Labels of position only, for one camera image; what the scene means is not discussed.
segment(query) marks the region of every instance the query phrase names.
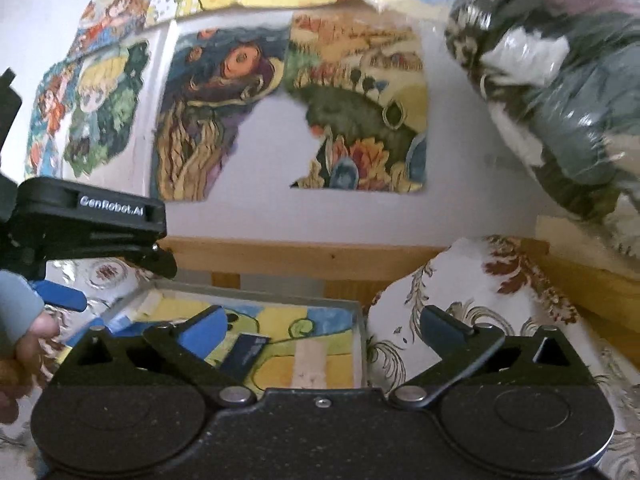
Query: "human hand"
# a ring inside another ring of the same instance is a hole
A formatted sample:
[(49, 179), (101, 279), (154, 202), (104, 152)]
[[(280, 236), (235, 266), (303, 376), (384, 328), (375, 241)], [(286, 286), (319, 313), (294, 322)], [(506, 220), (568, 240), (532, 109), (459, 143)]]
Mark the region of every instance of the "human hand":
[(17, 399), (31, 392), (33, 377), (40, 374), (44, 354), (40, 339), (59, 333), (58, 322), (43, 312), (16, 343), (14, 357), (0, 360), (0, 424), (13, 424), (17, 420)]

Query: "screw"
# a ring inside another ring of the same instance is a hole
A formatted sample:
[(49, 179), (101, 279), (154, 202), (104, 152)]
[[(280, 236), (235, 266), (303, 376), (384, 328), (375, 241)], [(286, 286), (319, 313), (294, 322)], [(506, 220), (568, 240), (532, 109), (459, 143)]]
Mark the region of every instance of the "screw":
[(331, 401), (325, 397), (316, 397), (314, 402), (318, 408), (330, 408)]
[(424, 391), (420, 386), (400, 386), (396, 391), (394, 391), (394, 395), (397, 400), (401, 402), (408, 402), (413, 404), (414, 402), (420, 402), (421, 400), (426, 399), (427, 392)]
[(220, 391), (220, 399), (227, 404), (242, 406), (249, 403), (252, 398), (253, 394), (251, 390), (244, 386), (228, 386)]

